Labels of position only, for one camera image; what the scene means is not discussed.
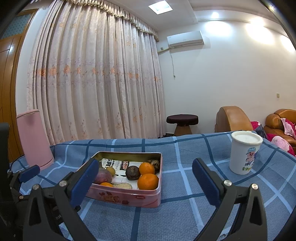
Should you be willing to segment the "large orange mandarin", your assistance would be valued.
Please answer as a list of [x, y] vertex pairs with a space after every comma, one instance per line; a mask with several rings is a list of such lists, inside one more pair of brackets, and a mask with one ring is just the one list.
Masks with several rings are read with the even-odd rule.
[[141, 175], [137, 181], [139, 190], [154, 190], [158, 188], [159, 178], [155, 174], [147, 173]]

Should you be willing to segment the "pink cylindrical container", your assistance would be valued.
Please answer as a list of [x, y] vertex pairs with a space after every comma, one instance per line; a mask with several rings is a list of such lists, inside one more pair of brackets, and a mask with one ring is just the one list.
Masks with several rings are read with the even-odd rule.
[[41, 170], [51, 166], [54, 157], [44, 130], [39, 110], [33, 109], [16, 116], [18, 134], [28, 165]]

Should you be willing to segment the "small orange piece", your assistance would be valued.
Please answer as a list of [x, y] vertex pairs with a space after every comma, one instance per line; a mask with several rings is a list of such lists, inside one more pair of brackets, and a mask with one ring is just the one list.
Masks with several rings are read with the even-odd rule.
[[114, 187], [111, 183], [108, 183], [108, 182], [102, 182], [100, 183], [100, 185], [105, 187]]

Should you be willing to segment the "white printed paper packet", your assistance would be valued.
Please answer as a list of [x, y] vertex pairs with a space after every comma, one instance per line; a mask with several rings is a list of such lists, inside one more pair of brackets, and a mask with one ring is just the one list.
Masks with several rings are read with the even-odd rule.
[[126, 176], [126, 170], [130, 166], [140, 167], [142, 162], [131, 162], [131, 161], [119, 161], [103, 158], [101, 160], [102, 167], [107, 169], [108, 167], [112, 167], [115, 170], [115, 174], [112, 178], [112, 184], [114, 186], [121, 183], [129, 183], [133, 186], [133, 189], [137, 189], [137, 180], [129, 180]]

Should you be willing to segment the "pale cut fruit slice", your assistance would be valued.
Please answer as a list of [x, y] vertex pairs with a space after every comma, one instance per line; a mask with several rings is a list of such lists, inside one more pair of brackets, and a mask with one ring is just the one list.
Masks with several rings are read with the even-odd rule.
[[115, 188], [120, 188], [120, 189], [129, 189], [132, 190], [132, 185], [129, 183], [119, 183], [119, 184], [114, 184]]

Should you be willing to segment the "white paper cup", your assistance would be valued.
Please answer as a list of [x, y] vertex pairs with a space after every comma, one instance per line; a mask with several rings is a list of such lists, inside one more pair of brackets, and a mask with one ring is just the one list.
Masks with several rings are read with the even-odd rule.
[[252, 169], [263, 138], [251, 131], [235, 131], [231, 134], [230, 170], [238, 175], [246, 175]]

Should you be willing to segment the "dark brown passion fruit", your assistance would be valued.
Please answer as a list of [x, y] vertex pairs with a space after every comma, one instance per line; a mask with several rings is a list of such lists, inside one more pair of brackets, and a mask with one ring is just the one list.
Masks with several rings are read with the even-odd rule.
[[129, 166], [125, 171], [126, 178], [130, 181], [138, 180], [141, 176], [137, 166]]

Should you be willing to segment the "pink metal tin box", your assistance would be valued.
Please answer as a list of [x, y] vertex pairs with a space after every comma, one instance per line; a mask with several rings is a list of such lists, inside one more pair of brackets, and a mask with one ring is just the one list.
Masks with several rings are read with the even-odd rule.
[[105, 187], [93, 183], [86, 196], [104, 202], [134, 206], [155, 208], [160, 205], [161, 201], [161, 183], [162, 183], [162, 167], [163, 156], [161, 153], [127, 153], [127, 152], [104, 152], [100, 151], [92, 156], [99, 162], [99, 168], [102, 167], [101, 160], [103, 158], [131, 161], [131, 162], [147, 162], [148, 160], [158, 160], [160, 164], [160, 172], [157, 173], [159, 178], [158, 188], [154, 190], [120, 189], [115, 187]]

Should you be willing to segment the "brown leather sofa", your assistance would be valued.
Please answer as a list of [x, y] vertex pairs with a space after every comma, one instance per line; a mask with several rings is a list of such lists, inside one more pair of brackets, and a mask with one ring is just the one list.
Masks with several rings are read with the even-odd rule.
[[279, 109], [265, 119], [266, 134], [273, 134], [285, 139], [295, 152], [295, 110]]

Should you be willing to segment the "pink floral blanket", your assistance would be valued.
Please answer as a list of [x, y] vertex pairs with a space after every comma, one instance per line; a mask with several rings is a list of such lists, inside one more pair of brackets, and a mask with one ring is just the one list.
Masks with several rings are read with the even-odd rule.
[[277, 147], [280, 147], [284, 151], [290, 153], [291, 155], [295, 156], [295, 152], [294, 152], [292, 146], [285, 139], [283, 139], [280, 136], [273, 135], [273, 134], [266, 134], [264, 127], [258, 121], [252, 121], [251, 124], [252, 124], [253, 130], [258, 135], [267, 139], [268, 141], [270, 141], [271, 143], [273, 143]]

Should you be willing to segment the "wrinkled dark passion fruit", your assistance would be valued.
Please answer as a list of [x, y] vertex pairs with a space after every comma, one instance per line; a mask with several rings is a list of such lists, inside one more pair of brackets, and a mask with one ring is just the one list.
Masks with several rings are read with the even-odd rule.
[[154, 167], [155, 174], [160, 172], [160, 162], [158, 160], [148, 160], [149, 164], [151, 164]]

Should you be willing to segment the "dark round wicker stool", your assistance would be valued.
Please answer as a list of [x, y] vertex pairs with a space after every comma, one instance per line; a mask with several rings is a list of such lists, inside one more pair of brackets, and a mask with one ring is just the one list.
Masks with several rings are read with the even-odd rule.
[[193, 114], [176, 114], [170, 115], [166, 118], [169, 124], [176, 124], [174, 136], [191, 135], [190, 126], [195, 126], [199, 123], [197, 115]]

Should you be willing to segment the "wooden door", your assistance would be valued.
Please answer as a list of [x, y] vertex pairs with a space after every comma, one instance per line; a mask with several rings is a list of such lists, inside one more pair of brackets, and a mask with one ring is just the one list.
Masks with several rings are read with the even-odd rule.
[[18, 127], [16, 124], [16, 72], [19, 63], [20, 52], [29, 26], [38, 9], [21, 11], [15, 18], [15, 22], [24, 19], [20, 31], [16, 34], [1, 34], [1, 123], [9, 124], [8, 159], [15, 161], [23, 155]]

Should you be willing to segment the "square ceiling light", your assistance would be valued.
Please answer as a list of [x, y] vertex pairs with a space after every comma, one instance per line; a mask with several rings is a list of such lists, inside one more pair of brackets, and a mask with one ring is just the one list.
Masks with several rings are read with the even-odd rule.
[[149, 8], [157, 15], [164, 14], [173, 10], [167, 1], [158, 1], [149, 5]]

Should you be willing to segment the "white wall air conditioner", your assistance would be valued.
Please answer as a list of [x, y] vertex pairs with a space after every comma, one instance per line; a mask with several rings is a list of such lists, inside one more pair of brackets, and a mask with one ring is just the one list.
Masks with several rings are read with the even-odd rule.
[[168, 47], [170, 49], [187, 47], [192, 45], [204, 45], [201, 31], [192, 31], [180, 33], [167, 37]]

